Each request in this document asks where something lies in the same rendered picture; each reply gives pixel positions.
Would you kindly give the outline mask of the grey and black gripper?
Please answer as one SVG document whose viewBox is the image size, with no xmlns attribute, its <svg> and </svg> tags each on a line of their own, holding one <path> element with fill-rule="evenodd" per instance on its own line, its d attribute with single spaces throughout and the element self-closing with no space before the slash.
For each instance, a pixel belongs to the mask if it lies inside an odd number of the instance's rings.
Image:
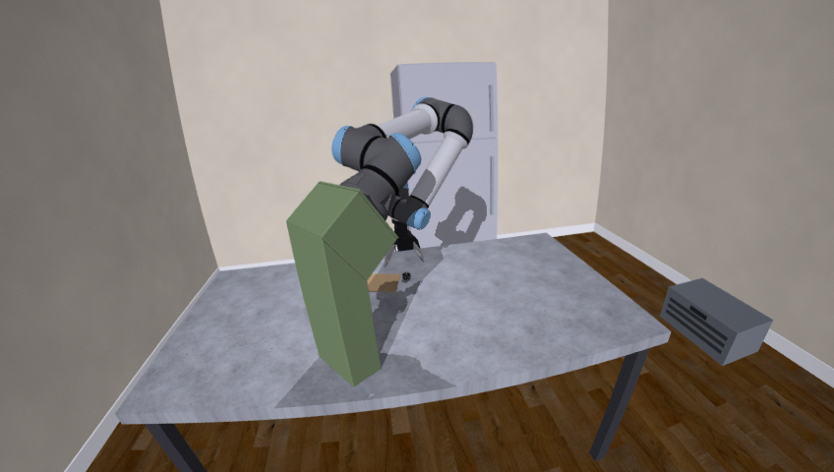
<svg viewBox="0 0 834 472">
<path fill-rule="evenodd" d="M 395 244 L 397 246 L 397 251 L 398 252 L 399 251 L 415 250 L 417 253 L 419 253 L 420 259 L 424 263 L 424 257 L 423 257 L 419 242 L 418 242 L 417 238 L 414 235 L 412 235 L 411 231 L 407 230 L 407 224 L 405 224 L 401 221 L 393 220 L 393 219 L 391 219 L 391 222 L 393 224 L 397 225 L 397 230 L 394 231 L 394 232 L 398 236 L 398 239 L 394 242 L 394 244 L 391 246 L 391 248 L 389 249 L 389 251 L 386 254 L 385 267 L 387 266 L 388 261 L 391 259 L 391 256 L 392 256 L 392 253 L 394 252 L 394 250 L 396 251 L 396 247 L 394 246 Z M 398 222 L 401 223 L 401 224 L 398 224 Z M 403 225 L 406 225 L 406 226 L 403 226 Z M 402 235 L 402 226 L 403 226 L 403 235 L 404 236 Z M 397 232 L 398 228 L 399 228 L 399 235 L 398 235 L 398 232 Z M 406 234 L 406 230 L 407 230 L 408 234 Z"/>
</svg>

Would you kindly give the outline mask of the tan flat mat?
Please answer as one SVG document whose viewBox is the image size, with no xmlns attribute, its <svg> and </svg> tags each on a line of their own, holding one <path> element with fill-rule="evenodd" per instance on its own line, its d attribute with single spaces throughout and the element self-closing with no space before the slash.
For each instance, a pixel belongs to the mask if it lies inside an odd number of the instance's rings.
<svg viewBox="0 0 834 472">
<path fill-rule="evenodd" d="M 400 273 L 372 273 L 368 279 L 369 292 L 396 292 Z"/>
</svg>

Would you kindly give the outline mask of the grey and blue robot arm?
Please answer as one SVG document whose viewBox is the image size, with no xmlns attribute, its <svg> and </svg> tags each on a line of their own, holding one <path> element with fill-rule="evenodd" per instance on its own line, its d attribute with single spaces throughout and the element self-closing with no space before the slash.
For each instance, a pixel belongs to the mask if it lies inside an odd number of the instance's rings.
<svg viewBox="0 0 834 472">
<path fill-rule="evenodd" d="M 431 217 L 429 205 L 472 139 L 473 123 L 462 106 L 432 97 L 421 97 L 411 111 L 380 125 L 344 126 L 331 151 L 336 162 L 358 171 L 339 185 L 360 189 L 384 220 L 390 216 L 421 230 Z M 421 164 L 410 139 L 436 131 L 444 140 L 409 196 L 408 180 Z"/>
</svg>

